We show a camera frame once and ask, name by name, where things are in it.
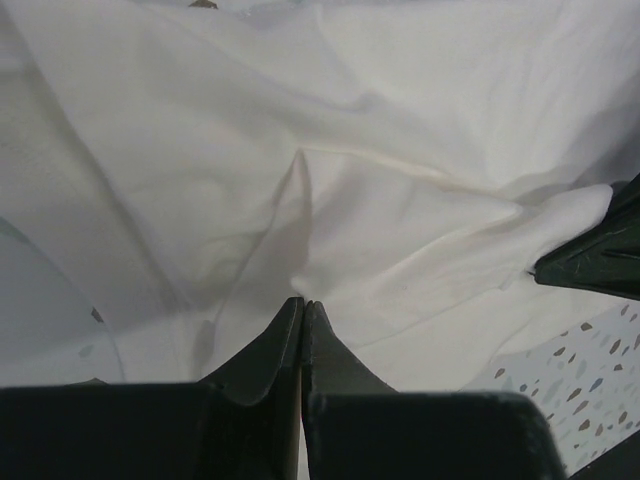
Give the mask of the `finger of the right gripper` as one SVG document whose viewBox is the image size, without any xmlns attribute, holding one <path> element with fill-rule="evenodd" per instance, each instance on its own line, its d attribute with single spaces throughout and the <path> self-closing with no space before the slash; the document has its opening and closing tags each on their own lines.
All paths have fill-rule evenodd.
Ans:
<svg viewBox="0 0 640 480">
<path fill-rule="evenodd" d="M 536 283 L 622 298 L 639 296 L 639 179 L 615 184 L 604 219 L 541 257 Z"/>
</svg>

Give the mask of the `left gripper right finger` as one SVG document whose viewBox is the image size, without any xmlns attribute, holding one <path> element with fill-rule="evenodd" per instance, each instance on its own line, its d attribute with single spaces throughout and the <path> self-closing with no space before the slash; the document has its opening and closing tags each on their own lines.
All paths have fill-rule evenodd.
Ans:
<svg viewBox="0 0 640 480">
<path fill-rule="evenodd" d="M 566 476 L 526 397 L 396 391 L 339 340 L 319 302 L 304 315 L 302 421 L 313 479 Z"/>
</svg>

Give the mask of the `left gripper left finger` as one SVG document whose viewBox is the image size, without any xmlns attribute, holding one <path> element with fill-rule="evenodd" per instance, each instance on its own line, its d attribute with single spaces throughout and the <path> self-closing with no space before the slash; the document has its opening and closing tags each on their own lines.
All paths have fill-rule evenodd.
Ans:
<svg viewBox="0 0 640 480">
<path fill-rule="evenodd" d="M 191 383 L 1 392 L 5 479 L 292 479 L 304 303 Z"/>
</svg>

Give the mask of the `white t shirt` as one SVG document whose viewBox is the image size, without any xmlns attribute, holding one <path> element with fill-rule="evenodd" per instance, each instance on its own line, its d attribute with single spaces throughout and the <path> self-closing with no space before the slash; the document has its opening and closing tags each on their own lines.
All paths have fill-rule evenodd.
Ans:
<svg viewBox="0 0 640 480">
<path fill-rule="evenodd" d="M 393 387 L 464 386 L 616 305 L 531 271 L 638 125 L 635 1 L 1 5 L 1 213 L 128 382 L 202 376 L 300 295 Z"/>
</svg>

